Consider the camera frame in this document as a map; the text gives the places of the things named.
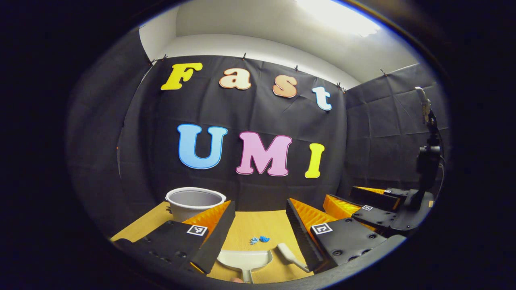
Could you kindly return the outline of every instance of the orange gripper pad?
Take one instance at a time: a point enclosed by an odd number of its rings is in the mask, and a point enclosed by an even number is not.
[[[315,224],[321,224],[325,222],[330,221],[336,221],[337,219],[330,216],[329,214],[322,212],[316,208],[313,208],[305,203],[302,203],[300,201],[297,201],[295,199],[290,199],[292,202],[292,205],[297,211],[297,214],[299,215],[299,218],[301,218],[301,221],[303,222],[304,227],[306,228],[307,232],[310,234],[310,237],[313,241],[315,241],[314,236],[312,235],[312,232],[310,231],[310,227]]]
[[[223,204],[219,204],[215,207],[209,208],[199,214],[196,214],[192,216],[191,218],[183,221],[183,223],[191,224],[191,225],[202,225],[203,227],[208,228],[208,234],[206,235],[206,238],[204,238],[204,241],[206,241],[209,238],[209,235],[212,234],[213,230],[217,226],[220,217],[224,213],[225,209],[230,204],[231,200],[228,200],[227,202]]]
[[[385,191],[385,189],[378,189],[378,188],[369,188],[369,187],[360,187],[360,186],[357,186],[357,188],[362,188],[362,189],[365,189],[365,190],[369,190],[369,191],[372,191],[372,192],[376,192],[377,194],[383,194],[383,192]]]
[[[356,213],[360,209],[360,206],[358,205],[345,202],[329,195],[326,195],[323,207],[327,214],[336,219],[350,218],[352,214]],[[369,225],[362,225],[372,231],[375,230],[375,228]]]

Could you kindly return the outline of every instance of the letter m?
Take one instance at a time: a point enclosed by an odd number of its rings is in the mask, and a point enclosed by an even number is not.
[[[272,176],[285,176],[288,174],[287,153],[288,146],[292,143],[292,138],[288,136],[276,136],[269,148],[265,150],[262,140],[258,133],[242,132],[240,139],[244,142],[242,149],[242,161],[236,168],[239,174],[252,174],[254,169],[251,167],[251,160],[259,174],[262,174],[269,163],[272,163],[267,173]]]

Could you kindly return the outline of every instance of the blue letter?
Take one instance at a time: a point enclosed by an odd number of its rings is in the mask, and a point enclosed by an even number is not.
[[[328,93],[324,87],[313,88],[312,91],[315,93],[315,99],[317,100],[319,108],[325,111],[331,110],[331,105],[326,102],[326,98],[330,97],[330,93]]]
[[[222,127],[209,127],[208,133],[212,136],[212,148],[209,156],[199,158],[195,154],[197,134],[202,129],[193,124],[183,124],[178,126],[179,131],[179,159],[181,162],[195,169],[208,169],[217,165],[222,155],[222,139],[228,133],[228,129]]]

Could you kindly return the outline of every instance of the black fabric curtain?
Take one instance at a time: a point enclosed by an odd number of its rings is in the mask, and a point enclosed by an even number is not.
[[[84,73],[70,96],[68,171],[86,211],[108,236],[156,204],[150,192],[124,192],[117,165],[124,118],[149,64],[139,32],[134,30]]]
[[[178,90],[161,90],[172,65],[196,63],[190,80]],[[246,90],[223,88],[219,80],[229,68],[250,73]],[[297,80],[297,94],[284,98],[273,93],[278,75]],[[313,88],[323,86],[331,97],[330,111],[316,103]],[[121,177],[126,195],[151,193],[155,200],[178,187],[202,187],[221,192],[236,201],[238,211],[285,209],[289,197],[322,208],[326,194],[335,193],[342,174],[346,146],[346,111],[343,92],[326,80],[296,72],[273,63],[227,56],[185,56],[159,60],[143,79],[128,110],[120,142]],[[223,138],[220,162],[205,170],[185,166],[179,159],[180,124],[202,128],[195,153],[209,156],[211,126],[228,129]],[[259,134],[265,149],[278,135],[290,136],[287,176],[255,172],[238,174],[243,141],[239,134]],[[309,145],[320,143],[325,150],[320,160],[321,175],[307,179],[304,174],[311,157]]]
[[[431,101],[445,159],[449,159],[448,104],[429,72],[422,65],[412,65],[346,91],[348,131],[339,196],[349,195],[352,185],[418,188],[416,158],[430,134],[423,124],[422,107],[414,87],[422,87]],[[432,193],[439,190],[441,178],[439,171]]]

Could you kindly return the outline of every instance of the dustpan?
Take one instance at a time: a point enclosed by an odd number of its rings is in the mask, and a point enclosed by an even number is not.
[[[252,271],[267,266],[272,261],[271,251],[221,250],[217,260],[227,268],[242,271],[245,283],[254,283]]]

